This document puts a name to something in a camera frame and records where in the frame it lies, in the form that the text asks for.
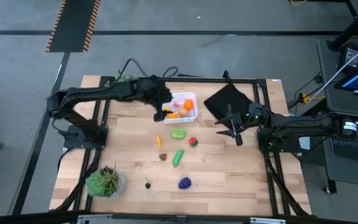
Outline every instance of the wooden table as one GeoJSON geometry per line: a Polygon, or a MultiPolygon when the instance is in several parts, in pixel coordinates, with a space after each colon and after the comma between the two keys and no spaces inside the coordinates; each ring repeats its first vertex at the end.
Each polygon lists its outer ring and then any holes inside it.
{"type": "MultiPolygon", "coordinates": [[[[99,85],[100,76],[84,76],[82,87],[99,85]]],[[[271,216],[269,189],[264,158],[258,150],[256,128],[242,133],[244,145],[236,146],[235,140],[216,134],[224,130],[222,124],[206,109],[204,100],[222,88],[225,83],[168,82],[171,92],[193,92],[198,102],[198,117],[194,123],[164,124],[153,122],[154,109],[143,103],[111,101],[107,125],[108,140],[100,158],[100,167],[114,167],[125,173],[127,188],[115,200],[95,197],[92,212],[135,214],[188,214],[188,215],[237,215],[271,216]],[[170,131],[183,128],[185,139],[173,139],[170,131]],[[156,142],[159,135],[162,148],[156,142]],[[199,144],[188,144],[196,137],[199,144]],[[179,166],[172,166],[177,150],[185,153],[179,166]],[[160,153],[168,159],[161,162],[160,153]],[[180,179],[189,177],[189,189],[178,188],[180,179]],[[151,188],[146,189],[149,180],[151,188]]],[[[254,100],[251,84],[235,84],[239,91],[254,100]]],[[[288,115],[287,104],[280,80],[267,80],[271,108],[274,113],[288,115]]],[[[259,91],[263,103],[262,90],[259,91]]],[[[94,102],[76,105],[76,111],[90,119],[94,102]]],[[[101,121],[104,102],[101,103],[98,121],[101,121]]],[[[75,149],[62,160],[57,175],[50,208],[56,208],[77,184],[83,160],[83,149],[75,149]]],[[[285,183],[302,208],[310,213],[300,163],[290,153],[281,153],[285,183]]],[[[282,212],[280,191],[276,187],[279,210],[282,212]]],[[[84,208],[84,187],[80,208],[84,208]]]]}

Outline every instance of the white plastic basket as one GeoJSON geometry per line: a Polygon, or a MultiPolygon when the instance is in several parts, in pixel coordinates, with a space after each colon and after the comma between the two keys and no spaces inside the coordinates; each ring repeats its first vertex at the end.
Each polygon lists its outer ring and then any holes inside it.
{"type": "Polygon", "coordinates": [[[185,103],[185,100],[193,100],[193,109],[189,110],[189,113],[185,118],[173,118],[173,119],[164,119],[164,124],[179,124],[179,123],[189,123],[196,120],[196,117],[198,115],[197,110],[197,101],[196,101],[196,95],[194,93],[172,93],[172,101],[169,103],[164,103],[162,105],[162,109],[164,109],[165,106],[169,105],[170,111],[177,113],[180,108],[183,107],[183,104],[185,103]],[[174,107],[173,103],[177,101],[179,103],[179,107],[174,107]]]}

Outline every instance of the potted plant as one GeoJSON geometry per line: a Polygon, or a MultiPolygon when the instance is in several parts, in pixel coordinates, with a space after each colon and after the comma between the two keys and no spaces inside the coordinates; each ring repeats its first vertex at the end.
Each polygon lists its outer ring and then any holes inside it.
{"type": "Polygon", "coordinates": [[[93,172],[86,179],[86,186],[90,196],[118,198],[124,193],[126,185],[124,173],[108,166],[93,172]]]}

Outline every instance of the plastic toy food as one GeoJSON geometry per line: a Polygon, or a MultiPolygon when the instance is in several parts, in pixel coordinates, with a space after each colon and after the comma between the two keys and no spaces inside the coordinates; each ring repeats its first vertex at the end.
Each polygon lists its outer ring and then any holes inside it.
{"type": "Polygon", "coordinates": [[[184,109],[184,108],[180,108],[179,111],[178,111],[179,115],[182,116],[182,117],[185,117],[187,116],[187,114],[189,113],[188,110],[184,109]]]}
{"type": "Polygon", "coordinates": [[[179,118],[177,113],[168,114],[168,119],[175,119],[175,118],[179,118]]]}
{"type": "Polygon", "coordinates": [[[157,144],[158,144],[158,147],[161,148],[161,139],[160,139],[160,136],[157,136],[157,144]]]}
{"type": "Polygon", "coordinates": [[[185,177],[179,182],[178,186],[180,189],[187,189],[191,186],[191,180],[188,177],[185,177]]]}
{"type": "Polygon", "coordinates": [[[196,138],[191,138],[191,139],[189,140],[189,144],[190,144],[191,146],[197,146],[198,141],[197,141],[196,138]]]}
{"type": "Polygon", "coordinates": [[[187,110],[193,109],[193,100],[186,100],[183,105],[187,110]]]}
{"type": "Polygon", "coordinates": [[[178,150],[177,154],[175,155],[175,157],[173,158],[173,166],[177,167],[179,165],[179,161],[181,159],[181,157],[183,156],[183,153],[185,153],[183,150],[178,150]]]}
{"type": "Polygon", "coordinates": [[[174,138],[184,138],[186,137],[186,131],[180,128],[174,128],[172,129],[171,135],[174,138]]]}
{"type": "Polygon", "coordinates": [[[167,159],[167,153],[160,154],[159,158],[161,159],[161,161],[165,161],[167,159]]]}

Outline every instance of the gray floor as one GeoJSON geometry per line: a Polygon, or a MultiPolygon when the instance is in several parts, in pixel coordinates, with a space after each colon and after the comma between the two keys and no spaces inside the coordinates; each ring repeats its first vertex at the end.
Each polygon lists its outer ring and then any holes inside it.
{"type": "MultiPolygon", "coordinates": [[[[0,0],[0,29],[49,30],[60,5],[60,0],[0,0]]],[[[342,30],[351,21],[341,3],[294,7],[287,0],[104,0],[96,30],[342,30]]],[[[147,73],[157,75],[178,66],[182,73],[204,77],[220,77],[229,70],[232,77],[279,78],[291,101],[319,72],[316,43],[325,39],[94,36],[89,52],[70,55],[62,88],[78,86],[83,75],[115,75],[134,57],[147,73]]],[[[9,211],[63,56],[45,53],[47,40],[48,36],[0,36],[0,141],[5,143],[0,150],[0,215],[9,211]]],[[[137,73],[132,66],[128,72],[137,73]]],[[[312,83],[304,92],[317,86],[312,83]]],[[[62,144],[62,137],[49,128],[24,213],[47,211],[62,144]]],[[[339,193],[326,195],[321,191],[324,168],[305,164],[303,170],[315,215],[358,221],[358,185],[338,183],[339,193]]]]}

